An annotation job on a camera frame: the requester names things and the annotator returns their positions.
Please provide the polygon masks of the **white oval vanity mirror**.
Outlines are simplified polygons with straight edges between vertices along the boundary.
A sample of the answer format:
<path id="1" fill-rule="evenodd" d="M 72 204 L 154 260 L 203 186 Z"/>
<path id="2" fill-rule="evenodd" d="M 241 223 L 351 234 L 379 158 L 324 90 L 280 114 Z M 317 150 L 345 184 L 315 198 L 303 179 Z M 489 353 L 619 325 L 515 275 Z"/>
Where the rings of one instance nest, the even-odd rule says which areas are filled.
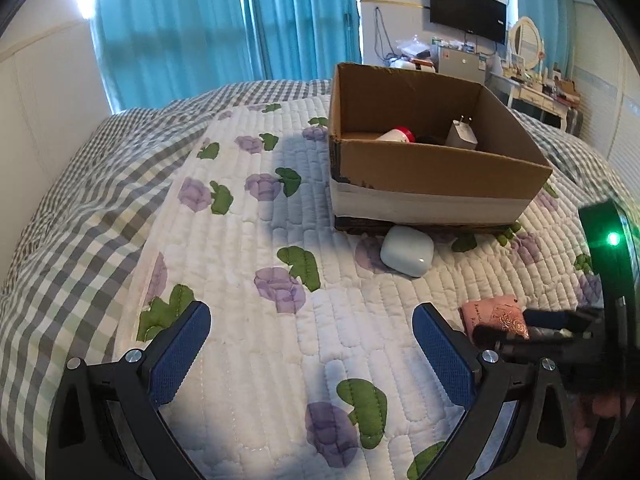
<path id="1" fill-rule="evenodd" d="M 533 70 L 544 58 L 544 40 L 528 16 L 519 18 L 509 30 L 509 48 L 512 55 L 523 61 L 526 70 Z"/>

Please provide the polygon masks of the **black wall television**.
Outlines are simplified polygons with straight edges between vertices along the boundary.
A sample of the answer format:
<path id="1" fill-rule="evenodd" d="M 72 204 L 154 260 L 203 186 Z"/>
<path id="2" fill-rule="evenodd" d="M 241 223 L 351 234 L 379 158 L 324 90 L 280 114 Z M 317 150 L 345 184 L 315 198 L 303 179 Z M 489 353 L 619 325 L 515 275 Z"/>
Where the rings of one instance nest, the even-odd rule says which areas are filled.
<path id="1" fill-rule="evenodd" d="M 430 17 L 432 23 L 495 44 L 506 42 L 506 4 L 499 0 L 430 0 Z"/>

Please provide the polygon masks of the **white power adapter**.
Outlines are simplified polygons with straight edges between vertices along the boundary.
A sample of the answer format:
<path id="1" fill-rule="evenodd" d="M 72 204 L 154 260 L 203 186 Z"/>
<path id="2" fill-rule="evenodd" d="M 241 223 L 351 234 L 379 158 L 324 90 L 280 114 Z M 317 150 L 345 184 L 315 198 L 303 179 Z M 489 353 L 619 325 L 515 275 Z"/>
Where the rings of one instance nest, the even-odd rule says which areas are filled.
<path id="1" fill-rule="evenodd" d="M 475 151 L 477 148 L 477 137 L 471 127 L 471 121 L 464 116 L 455 119 L 449 128 L 445 145 L 450 148 L 463 148 L 464 150 Z"/>

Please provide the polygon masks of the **teal curtain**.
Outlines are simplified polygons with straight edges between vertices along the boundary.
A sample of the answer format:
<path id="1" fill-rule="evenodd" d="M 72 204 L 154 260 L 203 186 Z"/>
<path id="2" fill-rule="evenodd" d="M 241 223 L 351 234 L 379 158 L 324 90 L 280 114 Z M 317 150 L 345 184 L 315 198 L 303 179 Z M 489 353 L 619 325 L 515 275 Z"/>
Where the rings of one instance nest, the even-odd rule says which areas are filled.
<path id="1" fill-rule="evenodd" d="M 96 0 L 91 33 L 115 112 L 225 84 L 326 79 L 361 60 L 357 0 Z"/>

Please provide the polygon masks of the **white tube with red cap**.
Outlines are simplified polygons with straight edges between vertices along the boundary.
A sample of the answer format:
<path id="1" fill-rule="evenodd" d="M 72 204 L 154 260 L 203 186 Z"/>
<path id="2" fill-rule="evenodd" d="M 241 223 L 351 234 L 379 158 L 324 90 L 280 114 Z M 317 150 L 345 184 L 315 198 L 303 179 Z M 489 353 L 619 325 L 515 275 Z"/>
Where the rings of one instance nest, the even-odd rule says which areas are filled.
<path id="1" fill-rule="evenodd" d="M 401 143 L 414 143 L 416 142 L 416 138 L 413 133 L 405 127 L 396 127 L 390 129 L 386 133 L 383 133 L 382 136 L 378 136 L 376 138 L 377 141 L 382 142 L 401 142 Z"/>

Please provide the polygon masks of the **grey checkered blanket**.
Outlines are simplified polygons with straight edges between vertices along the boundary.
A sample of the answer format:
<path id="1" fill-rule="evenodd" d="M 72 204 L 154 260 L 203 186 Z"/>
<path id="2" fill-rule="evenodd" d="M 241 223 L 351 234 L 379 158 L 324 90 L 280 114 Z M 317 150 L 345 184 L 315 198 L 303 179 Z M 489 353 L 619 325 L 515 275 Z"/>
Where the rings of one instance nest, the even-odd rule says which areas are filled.
<path id="1" fill-rule="evenodd" d="M 43 196 L 1 289 L 1 442 L 30 478 L 68 359 L 113 352 L 122 300 L 158 208 L 209 122 L 242 105 L 322 96 L 325 80 L 228 84 L 102 122 Z"/>

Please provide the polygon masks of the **white earbuds case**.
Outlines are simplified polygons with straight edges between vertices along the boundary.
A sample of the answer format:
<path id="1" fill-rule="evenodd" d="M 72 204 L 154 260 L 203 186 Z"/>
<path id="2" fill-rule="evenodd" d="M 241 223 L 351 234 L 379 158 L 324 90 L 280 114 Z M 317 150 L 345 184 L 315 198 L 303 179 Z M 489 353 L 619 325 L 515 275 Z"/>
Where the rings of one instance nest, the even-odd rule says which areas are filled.
<path id="1" fill-rule="evenodd" d="M 393 226 L 384 237 L 380 258 L 390 269 L 420 278 L 430 270 L 434 251 L 429 235 L 408 226 Z"/>

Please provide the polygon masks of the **cardboard box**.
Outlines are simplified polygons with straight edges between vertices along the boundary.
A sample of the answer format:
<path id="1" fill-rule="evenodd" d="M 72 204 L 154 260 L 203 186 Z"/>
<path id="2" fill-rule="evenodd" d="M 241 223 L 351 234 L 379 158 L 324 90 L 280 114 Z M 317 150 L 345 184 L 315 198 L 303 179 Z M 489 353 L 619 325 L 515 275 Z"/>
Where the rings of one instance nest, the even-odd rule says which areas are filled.
<path id="1" fill-rule="evenodd" d="M 376 140 L 396 127 L 446 138 L 461 116 L 471 121 L 475 151 Z M 328 147 L 334 226 L 351 233 L 393 224 L 510 226 L 552 174 L 532 136 L 487 87 L 418 70 L 338 64 Z"/>

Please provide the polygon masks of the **white dressing table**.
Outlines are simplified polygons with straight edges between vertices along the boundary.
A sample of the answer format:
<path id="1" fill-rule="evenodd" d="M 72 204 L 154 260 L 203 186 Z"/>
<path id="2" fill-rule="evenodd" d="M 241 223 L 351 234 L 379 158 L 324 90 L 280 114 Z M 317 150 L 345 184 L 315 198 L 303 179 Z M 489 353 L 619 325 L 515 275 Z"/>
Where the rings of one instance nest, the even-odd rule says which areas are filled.
<path id="1" fill-rule="evenodd" d="M 523 102 L 540 111 L 540 117 L 553 115 L 559 118 L 560 129 L 568 131 L 568 116 L 572 109 L 572 103 L 549 96 L 542 91 L 541 84 L 534 84 L 513 75 L 498 75 L 490 73 L 486 78 L 486 86 L 495 93 L 498 98 L 506 98 L 506 107 L 514 107 L 514 102 Z"/>

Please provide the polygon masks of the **silver mini fridge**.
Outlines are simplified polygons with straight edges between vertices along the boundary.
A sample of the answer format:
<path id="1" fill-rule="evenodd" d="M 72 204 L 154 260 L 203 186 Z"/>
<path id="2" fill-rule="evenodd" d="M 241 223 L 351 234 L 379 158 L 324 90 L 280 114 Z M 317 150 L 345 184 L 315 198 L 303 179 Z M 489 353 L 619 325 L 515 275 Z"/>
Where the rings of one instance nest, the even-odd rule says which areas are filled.
<path id="1" fill-rule="evenodd" d="M 448 47 L 437 49 L 437 71 L 440 74 L 484 84 L 486 58 Z"/>

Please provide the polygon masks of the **floral quilted bedspread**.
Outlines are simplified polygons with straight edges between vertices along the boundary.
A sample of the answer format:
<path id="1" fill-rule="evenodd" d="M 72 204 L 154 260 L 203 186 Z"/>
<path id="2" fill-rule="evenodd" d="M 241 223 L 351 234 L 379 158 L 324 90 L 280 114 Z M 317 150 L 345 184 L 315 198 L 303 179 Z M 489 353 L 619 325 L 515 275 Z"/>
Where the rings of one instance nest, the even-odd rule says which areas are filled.
<path id="1" fill-rule="evenodd" d="M 115 347 L 150 341 L 191 300 L 212 328 L 163 416 L 207 479 L 415 479 L 454 430 L 411 318 L 430 302 L 600 304 L 578 219 L 637 204 L 582 140 L 523 117 L 552 173 L 498 235 L 434 235 L 420 278 L 332 220 L 326 96 L 225 108 L 180 164 L 134 271 Z"/>

